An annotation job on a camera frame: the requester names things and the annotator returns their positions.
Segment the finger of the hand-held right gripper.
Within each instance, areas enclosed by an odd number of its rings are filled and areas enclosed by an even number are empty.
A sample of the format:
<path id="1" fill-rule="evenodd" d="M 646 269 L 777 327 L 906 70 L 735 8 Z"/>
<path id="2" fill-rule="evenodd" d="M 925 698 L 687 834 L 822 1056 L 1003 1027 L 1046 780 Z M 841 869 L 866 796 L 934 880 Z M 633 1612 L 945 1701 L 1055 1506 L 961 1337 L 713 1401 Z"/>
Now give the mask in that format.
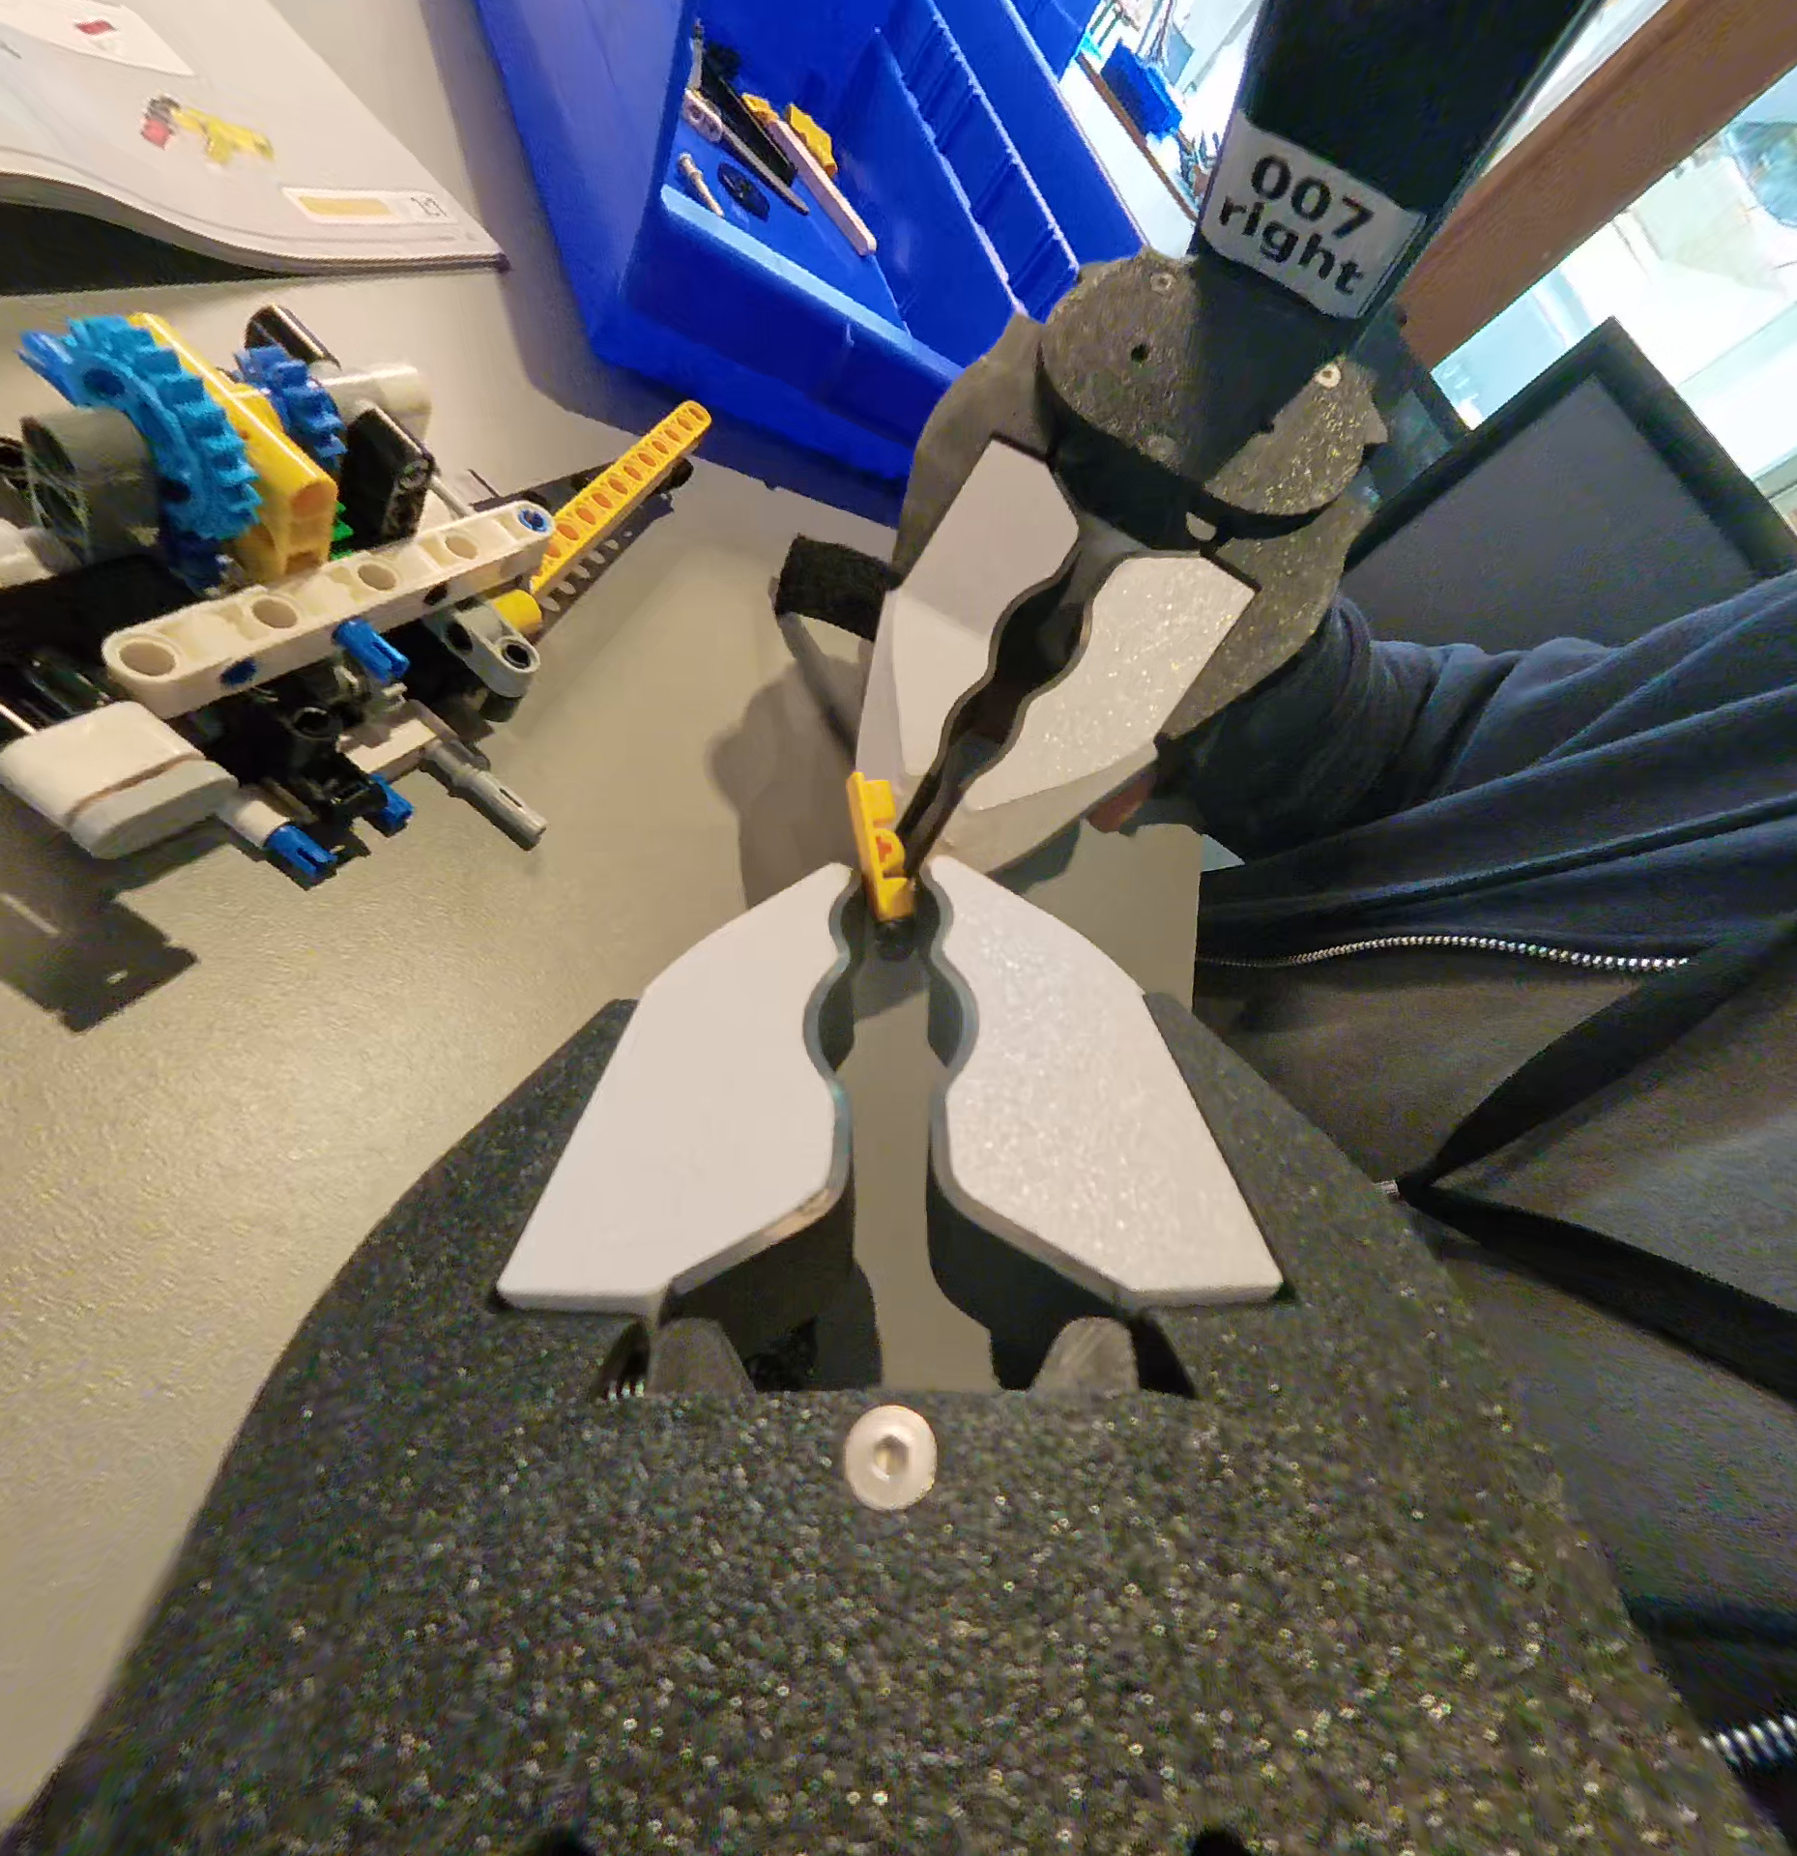
<path id="1" fill-rule="evenodd" d="M 888 780 L 897 819 L 951 743 L 995 750 L 1071 659 L 1081 537 L 1049 464 L 986 442 L 876 617 L 856 768 Z"/>
<path id="2" fill-rule="evenodd" d="M 1071 659 L 986 750 L 932 852 L 1005 869 L 1155 767 L 1160 733 L 1252 598 L 1249 580 L 1195 552 L 1110 565 Z"/>

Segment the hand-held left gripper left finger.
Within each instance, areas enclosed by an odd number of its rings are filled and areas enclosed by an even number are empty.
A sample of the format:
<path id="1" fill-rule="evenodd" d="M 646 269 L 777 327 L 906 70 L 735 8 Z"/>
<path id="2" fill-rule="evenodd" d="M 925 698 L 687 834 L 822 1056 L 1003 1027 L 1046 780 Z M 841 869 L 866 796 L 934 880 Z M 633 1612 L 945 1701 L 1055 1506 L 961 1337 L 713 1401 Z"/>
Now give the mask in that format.
<path id="1" fill-rule="evenodd" d="M 846 866 L 822 866 L 651 980 L 502 1263 L 502 1303 L 808 1324 L 840 1301 L 852 890 Z"/>

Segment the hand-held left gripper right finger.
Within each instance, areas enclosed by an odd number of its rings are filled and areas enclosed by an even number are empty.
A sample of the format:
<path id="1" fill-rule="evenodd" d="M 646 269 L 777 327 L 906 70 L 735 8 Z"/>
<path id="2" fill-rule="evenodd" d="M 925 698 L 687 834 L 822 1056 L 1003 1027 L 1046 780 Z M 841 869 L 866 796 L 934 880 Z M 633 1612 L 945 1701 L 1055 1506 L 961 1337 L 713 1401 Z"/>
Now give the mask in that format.
<path id="1" fill-rule="evenodd" d="M 1145 987 L 956 858 L 923 880 L 948 1025 L 932 1101 L 948 1208 L 1118 1313 L 1274 1301 L 1282 1266 Z"/>

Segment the yellow lego connector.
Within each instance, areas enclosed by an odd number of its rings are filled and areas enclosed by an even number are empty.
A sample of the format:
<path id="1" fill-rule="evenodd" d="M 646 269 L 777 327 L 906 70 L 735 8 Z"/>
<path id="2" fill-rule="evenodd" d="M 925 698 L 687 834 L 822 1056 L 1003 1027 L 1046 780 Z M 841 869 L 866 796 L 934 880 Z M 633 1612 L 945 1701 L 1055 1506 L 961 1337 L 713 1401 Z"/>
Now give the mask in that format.
<path id="1" fill-rule="evenodd" d="M 885 778 L 846 774 L 846 809 L 859 874 L 873 923 L 906 923 L 914 917 L 914 876 L 897 838 L 897 806 Z"/>

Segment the blue plastic bin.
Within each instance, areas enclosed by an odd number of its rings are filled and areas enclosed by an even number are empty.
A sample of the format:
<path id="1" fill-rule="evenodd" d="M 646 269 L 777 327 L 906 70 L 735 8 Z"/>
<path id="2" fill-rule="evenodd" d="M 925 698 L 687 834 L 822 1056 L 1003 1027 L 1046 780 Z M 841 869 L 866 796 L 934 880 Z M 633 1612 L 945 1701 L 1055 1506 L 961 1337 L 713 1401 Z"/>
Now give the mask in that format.
<path id="1" fill-rule="evenodd" d="M 1143 234 L 1068 113 L 1083 4 L 477 4 L 591 352 L 906 479 L 955 377 Z M 679 119 L 691 30 L 828 130 L 876 234 L 735 209 Z"/>

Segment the cluster of lego beams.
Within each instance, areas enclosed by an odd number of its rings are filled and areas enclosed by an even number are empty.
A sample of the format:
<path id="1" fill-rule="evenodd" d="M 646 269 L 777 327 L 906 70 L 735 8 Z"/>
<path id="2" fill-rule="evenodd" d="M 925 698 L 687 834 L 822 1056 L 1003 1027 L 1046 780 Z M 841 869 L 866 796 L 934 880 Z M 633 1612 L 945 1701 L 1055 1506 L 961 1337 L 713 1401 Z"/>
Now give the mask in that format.
<path id="1" fill-rule="evenodd" d="M 876 253 L 876 234 L 840 184 L 840 158 L 828 130 L 797 106 L 773 106 L 742 82 L 742 56 L 691 30 L 691 69 L 679 119 L 719 153 L 719 184 L 735 209 L 768 218 L 773 202 L 797 215 L 818 214 L 859 258 Z"/>

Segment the partly built lego vehicle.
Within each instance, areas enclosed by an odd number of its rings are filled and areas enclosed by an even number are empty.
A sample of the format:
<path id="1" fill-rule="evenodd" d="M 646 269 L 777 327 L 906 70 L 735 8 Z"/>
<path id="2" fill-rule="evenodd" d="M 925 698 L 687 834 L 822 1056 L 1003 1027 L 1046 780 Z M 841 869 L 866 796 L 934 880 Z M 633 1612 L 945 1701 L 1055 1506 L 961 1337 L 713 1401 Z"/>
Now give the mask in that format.
<path id="1" fill-rule="evenodd" d="M 535 848 L 487 735 L 539 636 L 671 512 L 709 413 L 591 474 L 462 492 L 410 364 L 284 306 L 225 364 L 153 312 L 19 337 L 49 404 L 0 433 L 0 796 L 95 861 L 220 824 L 298 887 L 400 834 L 422 771 Z"/>

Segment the lego instruction booklet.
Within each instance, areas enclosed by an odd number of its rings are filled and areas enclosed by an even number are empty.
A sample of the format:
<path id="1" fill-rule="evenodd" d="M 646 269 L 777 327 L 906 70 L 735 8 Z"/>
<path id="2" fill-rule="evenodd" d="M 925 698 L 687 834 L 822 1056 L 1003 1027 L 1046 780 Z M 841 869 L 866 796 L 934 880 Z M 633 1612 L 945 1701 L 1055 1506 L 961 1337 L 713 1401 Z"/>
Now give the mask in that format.
<path id="1" fill-rule="evenodd" d="M 0 204 L 292 275 L 502 267 L 272 4 L 0 4 Z"/>

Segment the navy zip jacket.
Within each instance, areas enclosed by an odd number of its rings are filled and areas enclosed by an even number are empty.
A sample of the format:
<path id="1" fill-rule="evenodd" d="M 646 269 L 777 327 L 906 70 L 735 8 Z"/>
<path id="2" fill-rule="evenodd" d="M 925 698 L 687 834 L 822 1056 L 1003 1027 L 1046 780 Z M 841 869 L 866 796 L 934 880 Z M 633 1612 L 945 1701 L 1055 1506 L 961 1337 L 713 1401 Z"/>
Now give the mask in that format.
<path id="1" fill-rule="evenodd" d="M 1797 571 L 1510 656 L 1341 598 L 1183 795 L 1198 1015 L 1412 1189 L 1797 1853 Z"/>

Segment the black framed panel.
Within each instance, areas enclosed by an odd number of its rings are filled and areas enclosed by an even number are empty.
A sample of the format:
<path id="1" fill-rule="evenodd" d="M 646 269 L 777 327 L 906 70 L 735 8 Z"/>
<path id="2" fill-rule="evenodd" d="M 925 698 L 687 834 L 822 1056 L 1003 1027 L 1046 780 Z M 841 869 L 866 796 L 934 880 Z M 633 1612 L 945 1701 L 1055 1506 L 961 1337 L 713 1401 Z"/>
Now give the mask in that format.
<path id="1" fill-rule="evenodd" d="M 1797 571 L 1797 533 L 1609 319 L 1378 508 L 1341 589 L 1375 636 L 1630 642 Z"/>

